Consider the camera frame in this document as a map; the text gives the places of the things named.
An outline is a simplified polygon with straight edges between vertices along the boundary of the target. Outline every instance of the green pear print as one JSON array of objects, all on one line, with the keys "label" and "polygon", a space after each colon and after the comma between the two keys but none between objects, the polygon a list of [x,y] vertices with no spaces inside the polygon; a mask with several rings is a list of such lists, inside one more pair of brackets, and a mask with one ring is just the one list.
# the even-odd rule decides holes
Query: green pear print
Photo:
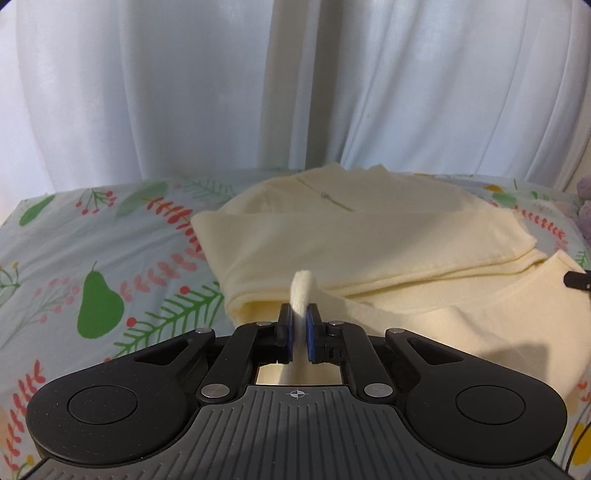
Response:
[{"label": "green pear print", "polygon": [[109,288],[103,275],[93,266],[82,288],[78,333],[88,339],[102,337],[119,324],[124,308],[119,294]]}]

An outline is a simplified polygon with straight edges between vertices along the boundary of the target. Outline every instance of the ribbed grip surface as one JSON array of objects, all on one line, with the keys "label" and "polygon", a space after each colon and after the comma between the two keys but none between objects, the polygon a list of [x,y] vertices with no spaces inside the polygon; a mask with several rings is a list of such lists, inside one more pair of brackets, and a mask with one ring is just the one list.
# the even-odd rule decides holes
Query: ribbed grip surface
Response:
[{"label": "ribbed grip surface", "polygon": [[201,409],[167,450],[114,468],[49,459],[30,480],[564,480],[549,460],[485,469],[448,460],[419,443],[388,406],[347,387],[250,386],[232,403]]}]

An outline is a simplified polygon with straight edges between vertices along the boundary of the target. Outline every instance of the circular pad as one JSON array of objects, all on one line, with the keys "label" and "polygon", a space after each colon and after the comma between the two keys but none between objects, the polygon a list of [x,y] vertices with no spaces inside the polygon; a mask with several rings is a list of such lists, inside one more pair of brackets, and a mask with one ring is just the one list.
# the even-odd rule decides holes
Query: circular pad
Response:
[{"label": "circular pad", "polygon": [[508,388],[479,385],[456,397],[457,409],[469,419],[485,425],[504,425],[525,411],[523,399]]},{"label": "circular pad", "polygon": [[114,385],[90,387],[70,400],[68,409],[74,418],[92,425],[107,425],[129,417],[138,407],[131,390]]}]

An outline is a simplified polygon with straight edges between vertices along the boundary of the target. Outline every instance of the screw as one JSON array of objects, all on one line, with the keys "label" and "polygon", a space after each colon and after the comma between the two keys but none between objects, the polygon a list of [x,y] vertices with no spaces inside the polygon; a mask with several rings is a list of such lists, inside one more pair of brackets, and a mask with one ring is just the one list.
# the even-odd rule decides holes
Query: screw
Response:
[{"label": "screw", "polygon": [[222,398],[229,393],[230,389],[228,386],[221,383],[211,383],[201,389],[201,395],[207,398]]},{"label": "screw", "polygon": [[370,383],[366,385],[363,391],[373,398],[384,398],[389,395],[392,395],[394,390],[390,385],[386,385],[385,383]]}]

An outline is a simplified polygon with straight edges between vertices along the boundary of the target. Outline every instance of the yellow flower print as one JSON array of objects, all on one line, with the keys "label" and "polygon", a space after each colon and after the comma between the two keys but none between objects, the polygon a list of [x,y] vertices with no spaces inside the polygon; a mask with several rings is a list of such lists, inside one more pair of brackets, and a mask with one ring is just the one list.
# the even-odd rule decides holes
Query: yellow flower print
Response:
[{"label": "yellow flower print", "polygon": [[[575,425],[572,436],[573,447],[579,440],[579,437],[583,434],[584,429],[585,425],[581,422],[578,422]],[[581,438],[577,445],[577,449],[574,452],[573,465],[584,465],[589,459],[591,459],[591,430],[587,429],[584,433],[584,437]]]},{"label": "yellow flower print", "polygon": [[501,187],[499,187],[498,185],[495,185],[494,183],[487,185],[486,187],[484,187],[484,189],[490,190],[491,192],[503,193],[503,189]]}]

